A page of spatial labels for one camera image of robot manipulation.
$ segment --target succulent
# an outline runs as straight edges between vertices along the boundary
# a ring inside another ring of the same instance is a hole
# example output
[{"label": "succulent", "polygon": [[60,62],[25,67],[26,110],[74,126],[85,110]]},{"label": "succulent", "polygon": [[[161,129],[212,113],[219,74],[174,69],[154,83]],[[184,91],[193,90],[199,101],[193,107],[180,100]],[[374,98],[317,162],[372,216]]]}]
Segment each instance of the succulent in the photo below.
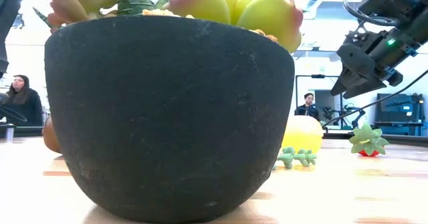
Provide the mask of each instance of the succulent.
[{"label": "succulent", "polygon": [[277,160],[284,163],[286,169],[293,168],[293,160],[298,160],[304,167],[308,167],[310,164],[316,164],[315,159],[316,155],[312,154],[312,150],[300,149],[297,154],[294,154],[293,147],[283,148],[282,154],[277,157]]},{"label": "succulent", "polygon": [[361,128],[354,129],[354,136],[350,138],[349,142],[353,144],[351,153],[365,152],[366,155],[371,156],[374,152],[385,154],[384,146],[388,145],[388,140],[381,137],[382,130],[373,130],[367,122]]},{"label": "succulent", "polygon": [[151,0],[118,0],[118,15],[141,14],[144,9],[154,9]]},{"label": "succulent", "polygon": [[[117,10],[107,14],[117,4]],[[303,13],[294,0],[52,0],[47,17],[34,9],[51,32],[68,24],[118,15],[166,15],[236,25],[266,36],[286,48],[297,50]]]}]

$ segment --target black cable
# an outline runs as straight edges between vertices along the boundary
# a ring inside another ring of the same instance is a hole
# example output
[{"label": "black cable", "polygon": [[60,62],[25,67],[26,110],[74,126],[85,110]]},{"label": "black cable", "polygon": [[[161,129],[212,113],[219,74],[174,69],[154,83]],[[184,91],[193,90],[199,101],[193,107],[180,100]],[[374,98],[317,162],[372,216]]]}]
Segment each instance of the black cable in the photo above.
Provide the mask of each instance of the black cable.
[{"label": "black cable", "polygon": [[374,17],[369,17],[367,15],[365,15],[364,13],[355,11],[348,3],[348,0],[343,0],[343,7],[354,17],[356,17],[357,19],[367,22],[367,23],[371,23],[371,24],[375,24],[375,25],[380,25],[380,26],[387,26],[387,27],[394,27],[397,24],[397,20],[396,19],[392,19],[390,17],[381,17],[381,16],[374,16]]},{"label": "black cable", "polygon": [[413,84],[415,84],[416,82],[418,82],[423,76],[425,76],[426,74],[428,74],[428,70],[426,70],[425,72],[423,72],[418,78],[416,78],[415,80],[413,80],[408,86],[406,86],[405,88],[403,88],[402,90],[400,90],[400,91],[397,91],[397,92],[395,92],[394,94],[390,94],[390,95],[388,95],[388,96],[386,96],[386,97],[384,97],[384,98],[381,98],[380,100],[376,100],[376,101],[374,101],[373,103],[371,103],[371,104],[367,104],[366,106],[363,106],[363,107],[361,107],[361,108],[359,108],[359,109],[356,109],[356,110],[354,110],[354,111],[352,111],[352,112],[349,112],[348,114],[344,114],[344,115],[342,115],[342,116],[339,116],[339,117],[337,117],[337,118],[334,118],[334,119],[331,119],[331,120],[329,120],[327,123],[325,123],[325,124],[323,124],[322,125],[322,128],[325,128],[329,123],[331,123],[331,122],[333,122],[333,121],[335,121],[335,120],[340,120],[341,118],[345,118],[345,117],[347,117],[347,116],[350,116],[351,114],[355,114],[355,113],[357,113],[357,112],[359,112],[360,110],[363,110],[363,109],[365,109],[365,108],[367,108],[367,107],[370,107],[370,106],[372,106],[372,105],[374,105],[374,104],[378,104],[378,103],[380,103],[380,102],[382,102],[383,100],[387,100],[387,99],[389,99],[389,98],[391,98],[391,97],[393,97],[393,96],[396,96],[397,94],[401,94],[402,92],[404,92],[405,90],[407,90],[408,88],[410,88]]}]

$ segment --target person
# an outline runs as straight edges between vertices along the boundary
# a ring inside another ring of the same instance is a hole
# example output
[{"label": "person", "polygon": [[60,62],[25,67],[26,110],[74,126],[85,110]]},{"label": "person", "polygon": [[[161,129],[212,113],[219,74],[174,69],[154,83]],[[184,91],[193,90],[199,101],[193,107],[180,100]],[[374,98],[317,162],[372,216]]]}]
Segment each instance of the person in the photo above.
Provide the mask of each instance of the person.
[{"label": "person", "polygon": [[304,95],[305,104],[298,106],[294,111],[294,115],[306,115],[314,117],[317,121],[320,121],[320,113],[315,107],[314,104],[314,95],[312,93],[307,93]]},{"label": "person", "polygon": [[4,107],[18,112],[27,119],[27,122],[16,119],[7,119],[7,123],[18,126],[43,126],[43,114],[39,94],[29,87],[29,79],[24,75],[16,75],[9,91],[9,99]]}]

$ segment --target black jacket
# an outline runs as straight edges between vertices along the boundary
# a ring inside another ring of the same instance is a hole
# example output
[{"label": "black jacket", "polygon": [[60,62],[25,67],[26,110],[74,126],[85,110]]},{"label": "black jacket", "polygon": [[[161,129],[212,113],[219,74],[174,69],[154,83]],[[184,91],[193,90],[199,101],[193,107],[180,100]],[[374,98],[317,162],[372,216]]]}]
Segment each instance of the black jacket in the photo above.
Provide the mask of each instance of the black jacket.
[{"label": "black jacket", "polygon": [[28,99],[23,104],[14,104],[13,100],[15,96],[12,95],[9,97],[7,103],[3,105],[6,108],[22,114],[27,119],[27,122],[12,119],[7,119],[7,122],[18,126],[43,126],[40,96],[33,89],[29,89],[28,91]]},{"label": "black jacket", "polygon": [[315,105],[306,107],[306,105],[298,106],[294,111],[294,115],[307,115],[314,117],[317,121],[320,121],[320,113],[316,109]]}]

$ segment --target table surface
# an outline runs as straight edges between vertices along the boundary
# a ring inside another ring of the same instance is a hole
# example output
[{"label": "table surface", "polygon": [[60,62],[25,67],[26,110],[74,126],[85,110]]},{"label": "table surface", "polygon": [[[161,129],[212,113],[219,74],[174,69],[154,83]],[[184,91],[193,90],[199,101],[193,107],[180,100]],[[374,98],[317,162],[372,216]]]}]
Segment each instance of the table surface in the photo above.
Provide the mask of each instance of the table surface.
[{"label": "table surface", "polygon": [[[325,140],[317,165],[278,169],[234,212],[212,223],[428,223],[428,148],[390,145],[350,153]],[[0,223],[130,224],[89,200],[42,138],[0,144]]]}]

